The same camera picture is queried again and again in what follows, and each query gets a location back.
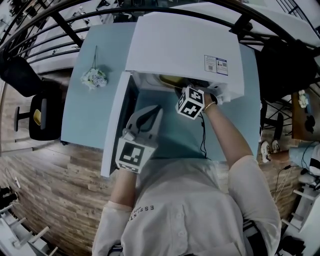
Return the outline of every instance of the black and white marker cube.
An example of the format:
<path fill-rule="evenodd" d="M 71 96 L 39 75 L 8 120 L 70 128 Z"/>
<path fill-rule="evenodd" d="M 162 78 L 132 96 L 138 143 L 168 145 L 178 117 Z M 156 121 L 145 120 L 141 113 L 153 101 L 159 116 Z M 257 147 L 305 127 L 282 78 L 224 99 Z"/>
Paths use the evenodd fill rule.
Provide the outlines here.
<path fill-rule="evenodd" d="M 205 97 L 202 90 L 187 87 L 175 106 L 178 114 L 196 119 L 205 107 Z"/>
<path fill-rule="evenodd" d="M 128 141 L 124 138 L 120 138 L 115 162 L 119 168 L 139 174 L 142 167 L 156 150 L 157 145 L 152 143 L 139 143 L 139 138 L 137 141 L 138 143 L 136 141 Z"/>

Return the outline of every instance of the bracelet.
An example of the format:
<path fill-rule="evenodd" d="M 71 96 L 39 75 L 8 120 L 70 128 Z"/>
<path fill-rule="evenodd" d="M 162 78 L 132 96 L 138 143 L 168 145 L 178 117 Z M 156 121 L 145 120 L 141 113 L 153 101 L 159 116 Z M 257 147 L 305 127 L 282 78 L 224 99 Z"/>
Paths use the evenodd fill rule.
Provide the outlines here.
<path fill-rule="evenodd" d="M 205 111 L 207 110 L 207 108 L 209 108 L 212 104 L 216 104 L 216 103 L 215 103 L 214 101 L 211 102 L 208 106 L 206 106 L 206 107 L 204 108 L 203 112 L 205 112 Z"/>

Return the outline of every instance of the chair backrest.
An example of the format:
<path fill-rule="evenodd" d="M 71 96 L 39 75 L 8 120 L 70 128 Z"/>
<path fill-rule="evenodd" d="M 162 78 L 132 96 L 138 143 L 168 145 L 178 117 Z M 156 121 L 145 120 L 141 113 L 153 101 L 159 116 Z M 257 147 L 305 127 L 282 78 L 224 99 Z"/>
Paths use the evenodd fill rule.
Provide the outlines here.
<path fill-rule="evenodd" d="M 269 102 L 308 88 L 317 74 L 312 52 L 299 40 L 286 44 L 270 38 L 256 53 L 256 60 L 260 95 Z"/>
<path fill-rule="evenodd" d="M 22 96 L 30 97 L 44 90 L 43 82 L 24 58 L 2 59 L 0 63 L 0 78 L 15 88 Z"/>

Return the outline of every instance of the office chair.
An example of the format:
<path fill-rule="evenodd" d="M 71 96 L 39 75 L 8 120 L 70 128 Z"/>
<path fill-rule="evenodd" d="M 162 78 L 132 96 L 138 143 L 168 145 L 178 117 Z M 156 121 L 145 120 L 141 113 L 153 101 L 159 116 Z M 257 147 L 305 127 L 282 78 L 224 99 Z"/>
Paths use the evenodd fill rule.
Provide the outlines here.
<path fill-rule="evenodd" d="M 0 78 L 15 88 L 22 96 L 34 96 L 30 112 L 20 113 L 17 107 L 14 114 L 14 131 L 18 131 L 18 122 L 29 118 L 29 135 L 37 141 L 56 140 L 61 135 L 63 103 L 62 91 L 52 81 L 41 80 L 29 63 L 22 57 L 10 60 L 0 59 Z M 41 112 L 36 122 L 36 110 Z"/>
<path fill-rule="evenodd" d="M 260 97 L 270 103 L 307 89 L 316 77 L 318 65 L 312 51 L 300 40 L 287 44 L 272 37 L 261 52 L 255 52 Z"/>

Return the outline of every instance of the white shirt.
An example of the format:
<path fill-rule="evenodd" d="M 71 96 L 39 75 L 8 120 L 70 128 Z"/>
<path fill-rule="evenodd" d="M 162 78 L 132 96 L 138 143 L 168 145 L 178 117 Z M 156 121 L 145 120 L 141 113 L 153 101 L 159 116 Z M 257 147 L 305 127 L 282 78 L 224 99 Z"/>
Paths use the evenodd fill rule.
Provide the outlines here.
<path fill-rule="evenodd" d="M 281 221 L 257 161 L 245 156 L 232 166 L 229 194 L 219 190 L 212 168 L 207 159 L 150 161 L 140 174 L 134 209 L 111 201 L 105 205 L 92 255 L 107 256 L 120 242 L 125 256 L 250 255 L 246 219 L 255 222 L 273 256 Z"/>

